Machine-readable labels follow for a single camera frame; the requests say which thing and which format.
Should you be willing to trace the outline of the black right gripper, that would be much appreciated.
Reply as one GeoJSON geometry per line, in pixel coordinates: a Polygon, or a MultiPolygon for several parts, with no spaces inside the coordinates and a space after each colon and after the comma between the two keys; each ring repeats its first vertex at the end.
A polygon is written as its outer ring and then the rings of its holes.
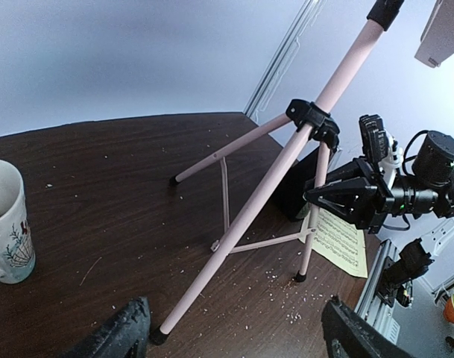
{"type": "Polygon", "coordinates": [[[377,164],[355,158],[356,176],[310,189],[305,199],[357,229],[378,233],[394,203],[391,190],[377,164]]]}

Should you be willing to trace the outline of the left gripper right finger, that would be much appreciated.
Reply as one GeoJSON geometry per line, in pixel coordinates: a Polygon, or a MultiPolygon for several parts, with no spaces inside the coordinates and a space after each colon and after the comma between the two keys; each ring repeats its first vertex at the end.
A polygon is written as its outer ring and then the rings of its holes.
{"type": "Polygon", "coordinates": [[[338,296],[327,301],[321,323],[328,357],[412,357],[379,334],[338,296]]]}

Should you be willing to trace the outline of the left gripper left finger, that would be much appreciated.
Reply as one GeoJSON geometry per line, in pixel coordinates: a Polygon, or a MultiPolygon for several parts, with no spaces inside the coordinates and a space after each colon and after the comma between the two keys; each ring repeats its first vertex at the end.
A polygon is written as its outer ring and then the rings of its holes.
{"type": "Polygon", "coordinates": [[[150,326],[148,299],[134,298],[62,357],[145,357],[150,326]]]}

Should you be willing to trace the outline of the yellow sheet music page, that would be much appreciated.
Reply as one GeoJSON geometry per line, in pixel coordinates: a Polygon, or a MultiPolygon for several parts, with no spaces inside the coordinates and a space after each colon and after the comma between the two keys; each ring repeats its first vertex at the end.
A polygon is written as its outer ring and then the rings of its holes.
{"type": "Polygon", "coordinates": [[[319,211],[312,249],[349,275],[368,277],[364,232],[324,209],[319,211]]]}

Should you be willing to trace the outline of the black metronome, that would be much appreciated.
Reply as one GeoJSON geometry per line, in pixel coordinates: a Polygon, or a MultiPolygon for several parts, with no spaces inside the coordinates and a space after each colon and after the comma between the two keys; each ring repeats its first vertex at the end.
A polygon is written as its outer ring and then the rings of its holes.
{"type": "Polygon", "coordinates": [[[306,217],[307,202],[303,199],[305,185],[314,181],[319,148],[309,153],[287,171],[271,195],[272,204],[290,221],[306,217]]]}

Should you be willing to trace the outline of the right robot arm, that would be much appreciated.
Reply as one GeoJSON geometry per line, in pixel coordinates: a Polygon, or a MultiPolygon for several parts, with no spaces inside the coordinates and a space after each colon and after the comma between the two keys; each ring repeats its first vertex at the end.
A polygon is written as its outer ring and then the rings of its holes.
{"type": "Polygon", "coordinates": [[[362,135],[363,155],[330,172],[319,188],[307,186],[304,199],[359,230],[376,234],[388,215],[418,219],[434,213],[454,217],[454,139],[437,131],[423,131],[425,140],[413,158],[412,173],[393,169],[386,180],[387,139],[379,131],[362,135]]]}

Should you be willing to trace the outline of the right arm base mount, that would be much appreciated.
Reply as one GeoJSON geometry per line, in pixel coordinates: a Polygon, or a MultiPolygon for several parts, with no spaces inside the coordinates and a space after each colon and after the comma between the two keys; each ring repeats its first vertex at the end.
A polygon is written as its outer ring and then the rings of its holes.
{"type": "Polygon", "coordinates": [[[432,255],[422,246],[422,239],[416,238],[399,253],[398,261],[394,262],[389,257],[386,259],[376,286],[376,295],[390,308],[395,303],[410,307],[413,301],[412,281],[427,273],[433,263],[432,255]]]}

